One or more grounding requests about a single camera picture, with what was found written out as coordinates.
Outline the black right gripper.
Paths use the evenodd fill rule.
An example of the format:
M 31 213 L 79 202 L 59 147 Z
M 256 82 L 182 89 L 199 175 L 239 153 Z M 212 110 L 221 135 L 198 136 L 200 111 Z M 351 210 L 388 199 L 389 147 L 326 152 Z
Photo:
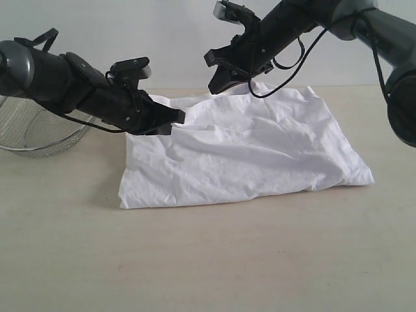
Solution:
M 211 94 L 218 95 L 234 86 L 247 83 L 274 69 L 272 59 L 286 47 L 286 32 L 279 25 L 259 22 L 246 29 L 230 45 L 210 49 L 204 55 L 208 67 L 218 66 L 208 84 Z

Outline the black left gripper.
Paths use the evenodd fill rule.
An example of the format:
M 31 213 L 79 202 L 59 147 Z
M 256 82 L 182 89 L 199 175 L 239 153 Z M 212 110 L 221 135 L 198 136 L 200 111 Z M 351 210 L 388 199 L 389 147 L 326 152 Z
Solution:
M 112 83 L 81 83 L 81 112 L 136 136 L 169 136 L 171 124 L 184 124 L 185 112 L 154 102 L 142 90 Z

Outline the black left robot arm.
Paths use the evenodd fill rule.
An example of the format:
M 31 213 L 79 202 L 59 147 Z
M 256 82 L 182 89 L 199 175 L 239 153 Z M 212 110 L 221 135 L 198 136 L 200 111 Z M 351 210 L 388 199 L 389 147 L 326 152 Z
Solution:
M 99 118 L 117 132 L 169 135 L 185 113 L 139 89 L 151 75 L 147 57 L 114 63 L 101 73 L 75 53 L 53 55 L 17 41 L 1 42 L 1 95 L 32 99 L 58 116 L 73 111 Z

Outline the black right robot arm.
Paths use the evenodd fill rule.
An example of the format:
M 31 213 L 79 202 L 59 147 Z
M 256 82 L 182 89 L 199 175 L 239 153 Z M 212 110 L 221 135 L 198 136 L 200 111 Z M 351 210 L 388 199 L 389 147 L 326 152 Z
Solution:
M 263 19 L 243 5 L 217 1 L 214 16 L 243 25 L 244 32 L 205 54 L 206 64 L 217 67 L 208 84 L 212 94 L 270 72 L 288 45 L 322 27 L 371 49 L 390 126 L 415 146 L 415 24 L 380 10 L 376 1 L 280 1 Z

